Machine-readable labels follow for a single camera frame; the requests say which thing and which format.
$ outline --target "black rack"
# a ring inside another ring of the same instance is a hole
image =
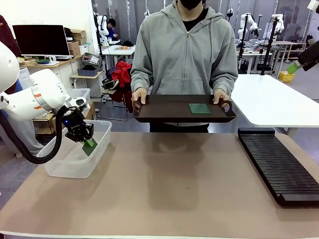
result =
[[[319,183],[267,128],[240,128],[238,137],[276,202],[318,207]]]

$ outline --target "white wall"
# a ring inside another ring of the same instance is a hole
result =
[[[0,0],[0,15],[9,25],[48,24],[85,30],[91,53],[97,53],[97,38],[91,0]]]
[[[319,14],[313,12],[308,34],[314,37],[315,42],[319,41]]]

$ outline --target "hoodie zipper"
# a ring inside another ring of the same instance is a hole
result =
[[[184,63],[184,73],[183,73],[183,86],[182,86],[183,91],[184,91],[184,85],[185,85],[185,71],[186,71],[186,60],[187,60],[188,37],[189,37],[189,31],[186,32],[186,52],[185,52],[185,63]]]

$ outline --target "black face mask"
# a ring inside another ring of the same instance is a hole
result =
[[[198,6],[202,0],[179,0],[181,4],[188,10],[192,10]]]

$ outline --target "yellow bin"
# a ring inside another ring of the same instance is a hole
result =
[[[279,74],[279,80],[283,82],[291,82],[294,77],[295,74],[289,74],[288,71],[281,71]]]

